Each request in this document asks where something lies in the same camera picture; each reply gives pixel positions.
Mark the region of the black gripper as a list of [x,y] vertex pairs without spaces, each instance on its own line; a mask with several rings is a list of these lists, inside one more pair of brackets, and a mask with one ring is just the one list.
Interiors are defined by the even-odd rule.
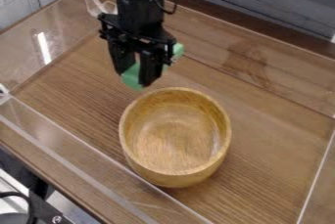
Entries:
[[160,77],[164,64],[172,63],[176,37],[164,28],[164,0],[117,0],[118,14],[99,14],[101,37],[107,41],[115,72],[122,74],[139,53],[139,84],[148,87]]

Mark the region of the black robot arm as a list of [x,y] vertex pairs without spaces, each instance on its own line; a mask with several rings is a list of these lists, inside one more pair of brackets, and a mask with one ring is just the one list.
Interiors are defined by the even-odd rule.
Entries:
[[172,65],[177,38],[164,28],[164,0],[117,0],[117,13],[101,13],[99,36],[107,41],[115,72],[122,75],[137,64],[139,54],[138,84],[148,87]]

